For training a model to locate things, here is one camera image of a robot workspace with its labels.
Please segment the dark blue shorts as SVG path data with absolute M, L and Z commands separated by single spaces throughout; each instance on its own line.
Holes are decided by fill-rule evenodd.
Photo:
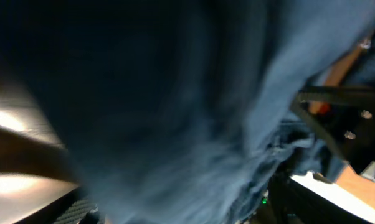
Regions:
M 375 1 L 0 1 L 21 82 L 115 223 L 233 223 L 326 149 L 289 110 L 375 28 Z

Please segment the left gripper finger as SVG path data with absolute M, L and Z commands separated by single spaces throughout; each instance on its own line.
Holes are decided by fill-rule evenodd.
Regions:
M 74 202 L 64 213 L 57 217 L 53 224 L 78 224 L 78 223 L 105 224 L 105 215 L 98 210 L 97 204 L 87 199 Z

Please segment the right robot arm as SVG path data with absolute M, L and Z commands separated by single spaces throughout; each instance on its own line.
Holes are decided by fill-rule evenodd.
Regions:
M 375 90 L 311 86 L 297 93 L 290 109 L 355 173 L 369 173 L 375 164 Z M 269 190 L 278 223 L 291 217 L 303 223 L 366 222 L 286 175 L 272 178 Z

